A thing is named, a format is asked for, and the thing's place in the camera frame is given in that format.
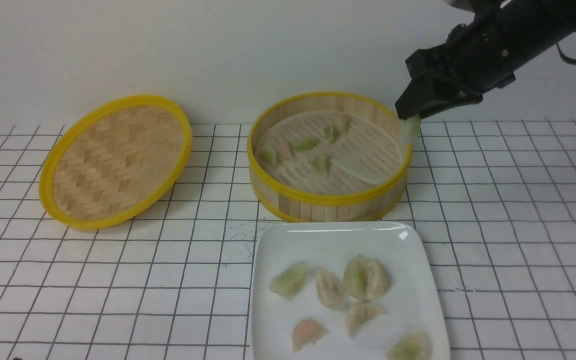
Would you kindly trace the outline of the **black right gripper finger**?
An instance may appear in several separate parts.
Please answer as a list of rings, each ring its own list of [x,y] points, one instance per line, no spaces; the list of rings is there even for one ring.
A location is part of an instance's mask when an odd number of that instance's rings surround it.
[[[451,73],[445,46],[421,48],[406,59],[410,82],[395,102],[400,119],[409,118],[416,96],[429,92],[457,92],[457,78]]]
[[[415,103],[407,118],[427,119],[458,107],[480,104],[483,101],[483,96],[462,90],[457,92],[449,90],[447,93],[433,91],[425,95],[418,95],[414,100]]]

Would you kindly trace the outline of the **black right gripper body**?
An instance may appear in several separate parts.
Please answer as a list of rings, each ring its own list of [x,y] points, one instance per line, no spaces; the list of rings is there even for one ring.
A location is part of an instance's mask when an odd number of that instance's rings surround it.
[[[474,14],[445,43],[459,91],[481,96],[515,80],[514,71],[576,32],[576,0],[450,0]]]

